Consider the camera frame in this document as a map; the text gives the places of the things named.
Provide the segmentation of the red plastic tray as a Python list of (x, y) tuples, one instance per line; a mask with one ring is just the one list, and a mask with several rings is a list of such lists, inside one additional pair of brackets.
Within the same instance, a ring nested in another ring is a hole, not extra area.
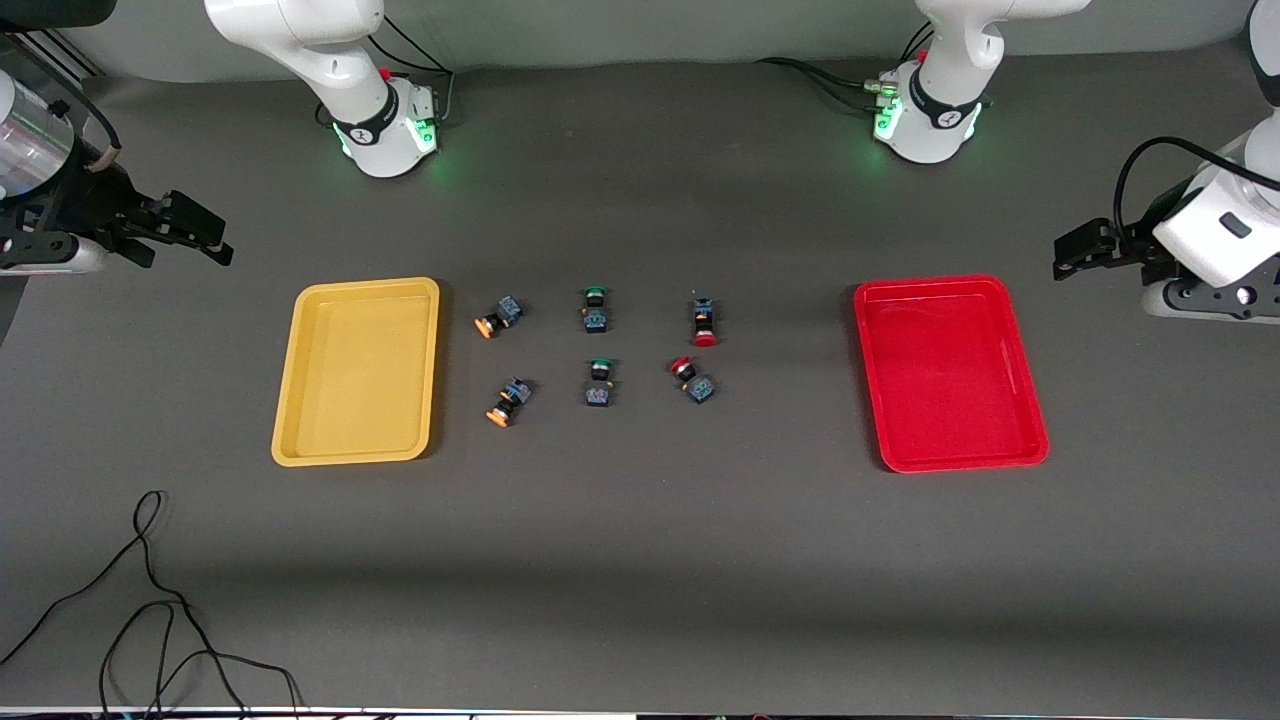
[(870, 281), (851, 307), (883, 464), (900, 474), (1030, 468), (1050, 455), (1007, 286)]

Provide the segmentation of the yellow mushroom push button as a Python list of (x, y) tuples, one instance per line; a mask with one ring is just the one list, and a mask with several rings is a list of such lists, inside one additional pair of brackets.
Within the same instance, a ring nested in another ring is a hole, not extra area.
[(497, 402), (485, 413), (485, 418), (497, 427), (509, 427), (522, 406), (532, 397), (532, 387), (518, 377), (511, 377), (499, 391)]
[(483, 338), (490, 340), (518, 324), (524, 315), (524, 305), (515, 296), (506, 295), (495, 302), (490, 313), (477, 316), (474, 324)]

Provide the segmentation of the aluminium frame rail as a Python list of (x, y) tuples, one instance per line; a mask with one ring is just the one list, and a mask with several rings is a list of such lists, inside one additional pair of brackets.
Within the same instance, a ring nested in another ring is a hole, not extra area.
[(5, 33), (6, 40), (32, 51), (69, 79), (104, 77), (105, 70), (55, 29)]

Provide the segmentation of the yellow plastic tray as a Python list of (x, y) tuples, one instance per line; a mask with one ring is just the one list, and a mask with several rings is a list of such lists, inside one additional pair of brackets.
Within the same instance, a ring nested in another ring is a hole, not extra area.
[(428, 277), (314, 284), (294, 301), (271, 433), (283, 468), (426, 451), (442, 314)]

